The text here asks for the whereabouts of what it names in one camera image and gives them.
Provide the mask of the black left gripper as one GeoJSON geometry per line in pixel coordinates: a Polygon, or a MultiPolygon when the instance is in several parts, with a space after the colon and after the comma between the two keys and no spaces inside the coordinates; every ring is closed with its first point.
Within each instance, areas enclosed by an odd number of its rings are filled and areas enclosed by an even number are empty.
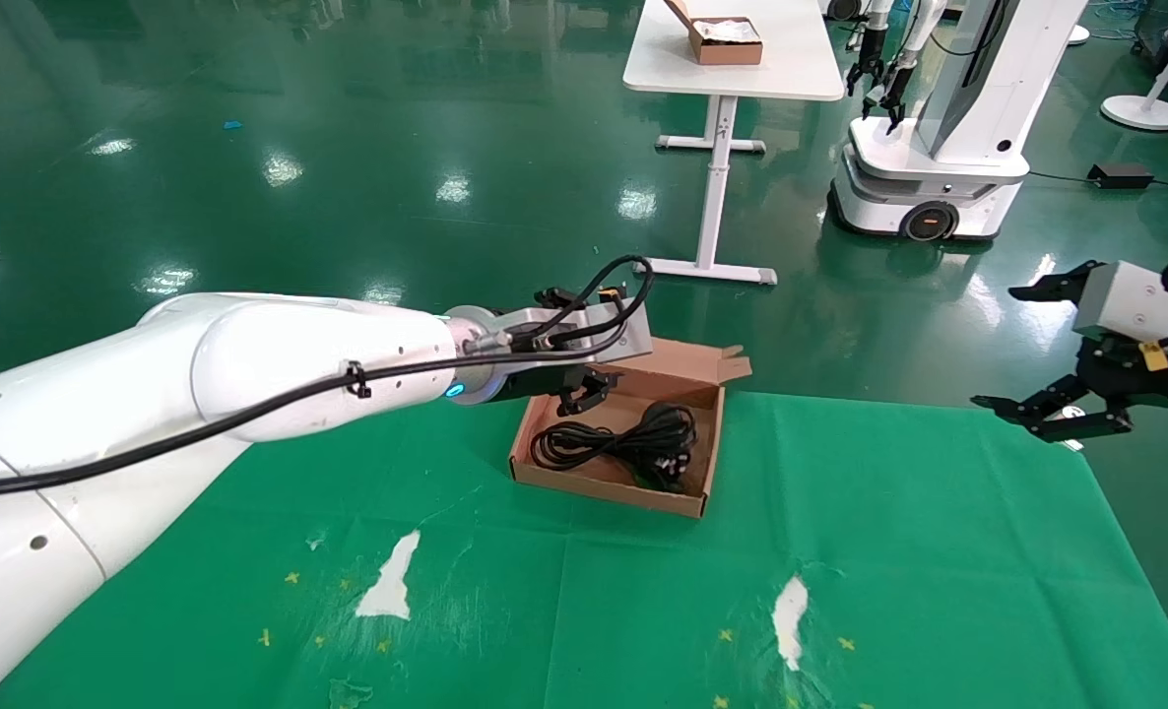
{"type": "Polygon", "coordinates": [[[491,401],[552,396],[558,398],[556,413],[559,418],[575,417],[607,399],[620,378],[620,373],[602,371],[583,363],[541,366],[508,375],[491,401]]]}

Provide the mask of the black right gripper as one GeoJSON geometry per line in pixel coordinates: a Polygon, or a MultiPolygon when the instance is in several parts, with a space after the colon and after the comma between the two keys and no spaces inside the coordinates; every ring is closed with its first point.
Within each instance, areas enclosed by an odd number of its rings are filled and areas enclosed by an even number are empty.
{"type": "MultiPolygon", "coordinates": [[[[1065,273],[1044,274],[1030,286],[1008,289],[1008,296],[1022,303],[1080,303],[1089,277],[1101,266],[1101,260],[1083,262],[1065,273]]],[[[1082,338],[1075,376],[1078,378],[1054,381],[1028,399],[976,395],[969,401],[1048,443],[1105,438],[1133,431],[1134,423],[1128,413],[1132,406],[1168,410],[1168,354],[1163,368],[1150,369],[1134,340],[1082,338]],[[1091,392],[1105,403],[1105,410],[1073,417],[1063,413],[1076,399],[1091,392]]]]}

